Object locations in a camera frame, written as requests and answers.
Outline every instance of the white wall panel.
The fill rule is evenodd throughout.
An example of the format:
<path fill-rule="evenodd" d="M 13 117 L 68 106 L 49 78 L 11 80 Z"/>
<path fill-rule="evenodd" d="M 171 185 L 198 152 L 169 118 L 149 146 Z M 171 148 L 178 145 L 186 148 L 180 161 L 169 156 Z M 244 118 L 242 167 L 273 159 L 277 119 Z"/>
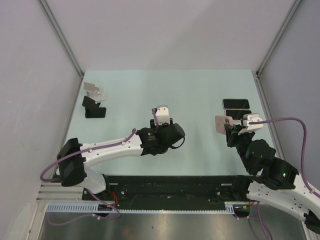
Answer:
<path fill-rule="evenodd" d="M 261 82 L 274 118 L 301 118 L 307 127 L 305 170 L 320 189 L 320 1 L 305 0 L 264 69 Z M 286 160 L 300 169 L 303 130 L 276 123 Z"/>
<path fill-rule="evenodd" d="M 84 70 L 256 70 L 293 2 L 48 0 Z"/>
<path fill-rule="evenodd" d="M 0 239 L 62 144 L 80 79 L 36 0 L 0 3 Z M 23 223 L 30 221 L 28 214 Z M 21 239 L 12 235 L 11 239 Z"/>

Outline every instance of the stacked phones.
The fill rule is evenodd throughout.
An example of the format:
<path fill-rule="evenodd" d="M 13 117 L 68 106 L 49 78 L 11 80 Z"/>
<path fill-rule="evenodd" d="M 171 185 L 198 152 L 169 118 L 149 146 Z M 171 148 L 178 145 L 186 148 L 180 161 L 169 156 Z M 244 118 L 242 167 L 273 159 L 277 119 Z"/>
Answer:
<path fill-rule="evenodd" d="M 244 115 L 252 113 L 249 110 L 248 99 L 223 99 L 222 105 L 225 109 L 225 115 L 232 117 L 233 120 L 243 119 Z"/>

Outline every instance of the smartphone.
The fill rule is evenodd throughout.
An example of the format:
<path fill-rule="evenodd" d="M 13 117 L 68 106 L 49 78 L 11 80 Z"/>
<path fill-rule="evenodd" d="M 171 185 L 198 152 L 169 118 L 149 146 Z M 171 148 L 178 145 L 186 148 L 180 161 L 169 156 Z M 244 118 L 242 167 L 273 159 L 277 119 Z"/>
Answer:
<path fill-rule="evenodd" d="M 244 115 L 251 114 L 250 110 L 238 110 L 238 109 L 227 109 L 225 110 L 225 115 L 232 117 L 233 120 L 241 120 Z"/>
<path fill-rule="evenodd" d="M 223 99 L 224 109 L 250 109 L 248 99 Z"/>
<path fill-rule="evenodd" d="M 215 130 L 218 134 L 226 135 L 225 124 L 234 125 L 234 120 L 230 116 L 215 116 Z"/>

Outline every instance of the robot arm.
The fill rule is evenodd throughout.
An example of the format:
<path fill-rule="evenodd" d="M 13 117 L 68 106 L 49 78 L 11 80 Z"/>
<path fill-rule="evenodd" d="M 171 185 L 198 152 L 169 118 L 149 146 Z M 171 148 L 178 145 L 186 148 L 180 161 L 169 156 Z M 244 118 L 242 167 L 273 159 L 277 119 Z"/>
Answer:
<path fill-rule="evenodd" d="M 306 188 L 295 167 L 275 157 L 276 150 L 265 140 L 252 140 L 263 124 L 250 122 L 261 121 L 259 114 L 247 114 L 240 125 L 224 125 L 227 146 L 237 149 L 246 171 L 254 176 L 237 176 L 233 194 L 239 200 L 259 201 L 287 212 L 320 234 L 320 199 Z"/>
<path fill-rule="evenodd" d="M 60 175 L 64 187 L 81 186 L 93 194 L 106 190 L 106 179 L 90 168 L 104 161 L 143 155 L 164 154 L 169 148 L 176 149 L 173 144 L 183 139 L 185 132 L 169 117 L 167 106 L 153 109 L 154 119 L 150 120 L 150 128 L 133 130 L 128 137 L 98 143 L 79 143 L 77 138 L 66 142 L 57 159 L 72 153 L 76 154 L 58 164 L 57 174 Z"/>

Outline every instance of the metal floor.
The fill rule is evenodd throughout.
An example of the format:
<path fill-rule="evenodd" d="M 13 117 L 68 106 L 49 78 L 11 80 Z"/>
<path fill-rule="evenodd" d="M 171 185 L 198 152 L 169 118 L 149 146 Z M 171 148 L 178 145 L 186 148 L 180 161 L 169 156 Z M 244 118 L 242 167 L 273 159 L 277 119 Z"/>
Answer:
<path fill-rule="evenodd" d="M 302 224 L 276 208 L 261 205 L 261 216 L 274 240 L 306 240 Z M 47 213 L 55 223 L 83 213 Z M 257 216 L 256 207 L 251 216 Z M 265 240 L 257 220 L 225 214 L 123 214 L 116 220 L 80 219 L 65 226 L 45 220 L 39 240 Z"/>

